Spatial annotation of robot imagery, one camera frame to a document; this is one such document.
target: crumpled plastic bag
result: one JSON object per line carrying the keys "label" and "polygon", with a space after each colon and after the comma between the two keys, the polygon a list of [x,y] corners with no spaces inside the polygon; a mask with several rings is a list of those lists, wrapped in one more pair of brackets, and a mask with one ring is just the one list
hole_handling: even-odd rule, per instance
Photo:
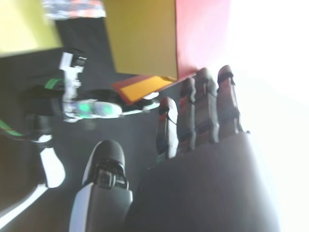
{"label": "crumpled plastic bag", "polygon": [[53,20],[99,18],[106,13],[100,0],[42,0],[47,17]]}

